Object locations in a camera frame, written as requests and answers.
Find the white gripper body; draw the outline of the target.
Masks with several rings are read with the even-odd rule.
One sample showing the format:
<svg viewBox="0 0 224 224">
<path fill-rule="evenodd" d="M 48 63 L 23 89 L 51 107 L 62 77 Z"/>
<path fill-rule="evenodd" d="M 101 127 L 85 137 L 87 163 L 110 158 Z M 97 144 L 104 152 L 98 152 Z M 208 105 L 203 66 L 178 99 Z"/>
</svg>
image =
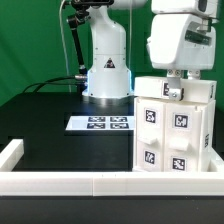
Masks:
<svg viewBox="0 0 224 224">
<path fill-rule="evenodd" d="M 165 70 L 210 70 L 216 30 L 200 31 L 202 19 L 192 14 L 158 14 L 153 18 L 147 50 L 152 66 Z"/>
</svg>

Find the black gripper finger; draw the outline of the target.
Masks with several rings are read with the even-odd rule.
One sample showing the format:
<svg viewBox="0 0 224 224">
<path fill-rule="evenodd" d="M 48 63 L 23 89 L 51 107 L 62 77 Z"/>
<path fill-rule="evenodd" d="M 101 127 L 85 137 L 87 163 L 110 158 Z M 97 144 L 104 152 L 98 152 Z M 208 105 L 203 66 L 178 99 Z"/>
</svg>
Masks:
<svg viewBox="0 0 224 224">
<path fill-rule="evenodd" d="M 199 70 L 188 70 L 187 77 L 189 80 L 200 80 L 201 72 Z"/>
<path fill-rule="evenodd" d="M 182 100 L 183 88 L 181 85 L 181 79 L 184 72 L 182 70 L 168 70 L 167 81 L 169 87 L 169 99 L 170 100 Z"/>
</svg>

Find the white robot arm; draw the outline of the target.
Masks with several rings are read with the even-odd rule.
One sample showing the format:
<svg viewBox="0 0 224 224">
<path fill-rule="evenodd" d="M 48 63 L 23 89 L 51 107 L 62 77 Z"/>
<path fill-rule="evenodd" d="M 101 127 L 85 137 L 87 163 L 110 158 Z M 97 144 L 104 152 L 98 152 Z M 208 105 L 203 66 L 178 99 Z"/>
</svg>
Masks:
<svg viewBox="0 0 224 224">
<path fill-rule="evenodd" d="M 198 79 L 213 68 L 219 0 L 93 0 L 87 7 L 93 63 L 87 72 L 83 95 L 94 100 L 120 100 L 133 94 L 129 67 L 136 59 L 132 50 L 140 45 L 144 28 L 141 19 L 125 30 L 108 11 L 132 10 L 151 5 L 154 14 L 146 48 L 155 69 L 167 72 L 169 97 L 182 97 L 180 79 Z"/>
</svg>

